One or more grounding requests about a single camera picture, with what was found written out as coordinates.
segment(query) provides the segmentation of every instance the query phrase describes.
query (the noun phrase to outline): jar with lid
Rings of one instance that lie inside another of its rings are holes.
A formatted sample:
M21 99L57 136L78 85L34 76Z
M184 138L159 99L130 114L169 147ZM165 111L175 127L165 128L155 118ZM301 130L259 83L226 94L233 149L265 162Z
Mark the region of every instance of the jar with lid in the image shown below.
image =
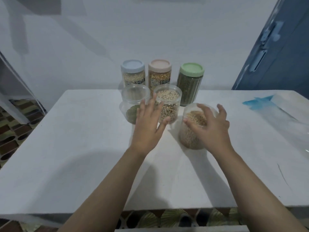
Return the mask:
M165 84L157 86L154 93L157 94L155 105L164 102L159 122L161 123L168 116L171 118L170 123L177 120L182 95L181 90L175 85Z
M152 97L153 90L171 81L172 65L164 59L155 59L148 65L148 85Z
M145 85L145 64L140 60L126 60L120 66L124 87L133 84Z
M131 124L136 122L137 108L140 107L141 101L145 99L146 104L150 99L150 90L145 85L128 85L121 91L122 108L127 121Z
M204 75L204 68L198 63L181 65L177 79L177 87L182 91L180 106L194 102Z
M218 112L214 108L208 105L206 106L211 109L215 117L218 115ZM190 120L195 124L199 125L200 127L207 125L206 117L202 109L197 107L197 103L192 103L184 108L183 119ZM183 144L186 148L193 150L200 150L204 148L203 143L199 140L195 133L183 122L183 120L179 131L179 139L180 143Z

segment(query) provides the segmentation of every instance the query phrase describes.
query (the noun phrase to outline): person's arm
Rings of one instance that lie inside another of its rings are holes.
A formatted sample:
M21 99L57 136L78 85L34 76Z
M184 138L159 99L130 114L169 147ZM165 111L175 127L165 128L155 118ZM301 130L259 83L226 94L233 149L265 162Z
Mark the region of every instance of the person's arm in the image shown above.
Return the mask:
M114 231L129 196L133 181L147 154L155 148L170 118L159 127L163 104L154 109L156 94L137 110L132 144L99 186L73 213L58 232Z
M205 105L199 104L198 107L207 118L207 126L201 128L189 120L185 120L185 123L217 160L249 230L307 231L234 151L228 134L230 123L226 121L226 111L222 105L218 105L217 117Z

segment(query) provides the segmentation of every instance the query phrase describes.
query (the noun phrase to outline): forearm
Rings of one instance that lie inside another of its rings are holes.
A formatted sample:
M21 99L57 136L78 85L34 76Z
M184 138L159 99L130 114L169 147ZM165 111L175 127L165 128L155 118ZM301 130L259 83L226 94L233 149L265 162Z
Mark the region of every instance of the forearm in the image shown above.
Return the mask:
M114 231L144 159L128 149L58 232Z
M251 231L307 231L234 151L214 155Z

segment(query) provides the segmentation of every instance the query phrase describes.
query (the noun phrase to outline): green lid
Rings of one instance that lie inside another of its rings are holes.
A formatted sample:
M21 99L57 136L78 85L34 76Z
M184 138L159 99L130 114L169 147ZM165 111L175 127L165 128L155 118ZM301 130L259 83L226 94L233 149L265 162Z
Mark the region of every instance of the green lid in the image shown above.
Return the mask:
M204 75L205 69L198 63L184 63L179 72L190 77L199 77Z

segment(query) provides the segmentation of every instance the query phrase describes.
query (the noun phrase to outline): jar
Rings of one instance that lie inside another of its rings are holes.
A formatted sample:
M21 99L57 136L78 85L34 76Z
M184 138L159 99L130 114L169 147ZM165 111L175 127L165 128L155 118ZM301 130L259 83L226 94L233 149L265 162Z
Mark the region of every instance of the jar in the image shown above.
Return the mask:
M171 81L172 65L164 59L155 59L148 64L148 85L150 96L158 85L169 84Z
M171 118L170 123L177 120L182 95L181 90L175 85L165 84L157 86L154 93L157 94L155 105L164 102L159 122L161 123L168 116Z
M145 85L129 85L122 89L122 110L124 111L127 121L131 124L136 122L137 108L140 107L141 101L145 99L146 104L150 99L150 90Z
M218 115L218 112L214 108L208 105L206 106L211 109L215 117ZM179 131L180 143L183 144L186 148L193 150L203 149L203 143L199 140L195 133L184 123L183 119L188 119L199 125L200 127L204 127L207 125L207 120L204 112L202 111L202 109L197 107L197 103L192 103L186 106L183 111L183 118Z
M194 102L204 72L204 68L197 63L184 63L180 67L177 79L177 86L182 91L180 106L186 106Z
M123 86L133 84L145 85L145 64L140 60L126 60L120 66L122 72Z

